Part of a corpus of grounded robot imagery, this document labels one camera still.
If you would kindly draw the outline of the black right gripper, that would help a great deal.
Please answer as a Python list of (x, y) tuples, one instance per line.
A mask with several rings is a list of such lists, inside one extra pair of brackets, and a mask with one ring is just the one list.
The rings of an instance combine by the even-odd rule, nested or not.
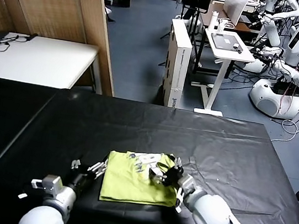
[(180, 157), (170, 155), (171, 160), (174, 162), (175, 169), (169, 169), (166, 173), (157, 167), (149, 169), (149, 179), (153, 184), (164, 185), (166, 187), (172, 186), (179, 188), (179, 180), (183, 177), (183, 165)]

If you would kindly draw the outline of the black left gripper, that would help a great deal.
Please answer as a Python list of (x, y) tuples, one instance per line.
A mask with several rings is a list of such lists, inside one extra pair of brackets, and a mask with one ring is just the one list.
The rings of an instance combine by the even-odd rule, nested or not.
[(84, 190), (93, 182), (93, 180), (97, 180), (105, 173), (107, 162), (107, 159), (97, 162), (96, 164), (90, 166), (87, 169), (87, 172), (84, 172), (77, 170), (81, 165), (80, 159), (73, 160), (71, 169), (74, 171), (71, 172), (71, 178), (68, 182), (68, 186), (74, 190)]

